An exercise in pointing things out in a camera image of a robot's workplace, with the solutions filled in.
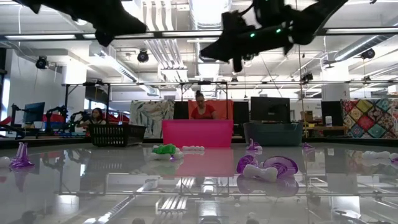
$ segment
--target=red shirt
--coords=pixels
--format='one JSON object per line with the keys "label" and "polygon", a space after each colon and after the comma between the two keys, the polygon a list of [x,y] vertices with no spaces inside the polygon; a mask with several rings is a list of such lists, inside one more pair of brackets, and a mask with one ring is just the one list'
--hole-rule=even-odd
{"label": "red shirt", "polygon": [[213,106],[206,105],[205,112],[203,114],[199,114],[199,109],[198,109],[198,107],[196,107],[192,111],[191,118],[192,119],[213,119],[213,116],[211,114],[214,111],[216,111],[216,110],[214,109]]}

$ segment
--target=pink plastic bin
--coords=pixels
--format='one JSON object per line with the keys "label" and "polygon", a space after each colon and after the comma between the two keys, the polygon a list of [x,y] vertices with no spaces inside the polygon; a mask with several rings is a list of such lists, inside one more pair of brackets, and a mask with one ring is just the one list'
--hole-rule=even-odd
{"label": "pink plastic bin", "polygon": [[233,120],[163,120],[163,144],[231,147]]}

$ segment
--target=gray plastic bin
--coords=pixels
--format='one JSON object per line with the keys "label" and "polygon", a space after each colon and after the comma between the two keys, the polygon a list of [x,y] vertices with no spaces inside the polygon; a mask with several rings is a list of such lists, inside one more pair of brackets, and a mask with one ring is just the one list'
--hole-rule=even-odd
{"label": "gray plastic bin", "polygon": [[249,140],[253,139],[261,146],[298,146],[303,134],[303,123],[244,123],[243,128],[246,144],[249,144]]}

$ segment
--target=green toy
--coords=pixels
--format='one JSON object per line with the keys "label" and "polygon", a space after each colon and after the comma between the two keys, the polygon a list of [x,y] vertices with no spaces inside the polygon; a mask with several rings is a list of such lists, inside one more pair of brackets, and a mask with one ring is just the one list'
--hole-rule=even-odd
{"label": "green toy", "polygon": [[160,145],[157,148],[154,148],[152,152],[156,154],[170,154],[174,155],[175,154],[175,149],[176,147],[173,144],[168,144],[168,145]]}

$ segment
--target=colorful quilt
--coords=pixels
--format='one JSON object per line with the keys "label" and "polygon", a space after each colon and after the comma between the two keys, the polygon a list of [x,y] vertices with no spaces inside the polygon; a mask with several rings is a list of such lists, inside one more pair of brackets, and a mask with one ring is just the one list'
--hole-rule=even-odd
{"label": "colorful quilt", "polygon": [[348,134],[354,138],[397,137],[398,105],[396,100],[343,100],[344,125],[349,128]]}

